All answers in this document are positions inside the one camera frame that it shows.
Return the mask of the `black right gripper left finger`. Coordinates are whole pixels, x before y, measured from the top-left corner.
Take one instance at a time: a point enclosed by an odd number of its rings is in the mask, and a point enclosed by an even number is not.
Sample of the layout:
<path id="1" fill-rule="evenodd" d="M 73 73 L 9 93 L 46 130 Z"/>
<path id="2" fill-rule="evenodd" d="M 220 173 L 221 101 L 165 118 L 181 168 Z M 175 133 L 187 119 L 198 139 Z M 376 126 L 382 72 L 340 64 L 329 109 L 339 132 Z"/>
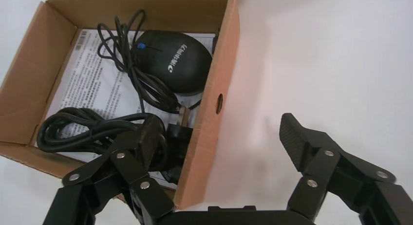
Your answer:
<path id="1" fill-rule="evenodd" d="M 144 225 L 158 224 L 173 213 L 174 202 L 148 173 L 161 125 L 149 116 L 137 131 L 118 135 L 107 153 L 65 175 L 44 224 L 93 225 L 96 215 L 119 194 Z"/>

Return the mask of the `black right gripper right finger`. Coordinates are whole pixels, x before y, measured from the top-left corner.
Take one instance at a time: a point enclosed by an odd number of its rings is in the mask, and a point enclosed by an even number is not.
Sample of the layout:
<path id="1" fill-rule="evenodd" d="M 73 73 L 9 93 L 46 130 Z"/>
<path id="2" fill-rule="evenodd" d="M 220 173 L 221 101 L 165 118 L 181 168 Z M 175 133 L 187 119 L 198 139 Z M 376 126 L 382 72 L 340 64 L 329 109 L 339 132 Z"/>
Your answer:
<path id="1" fill-rule="evenodd" d="M 391 172 L 344 151 L 327 133 L 305 128 L 291 113 L 282 115 L 279 137 L 302 174 L 288 210 L 313 222 L 332 193 L 363 225 L 412 224 L 412 199 Z"/>

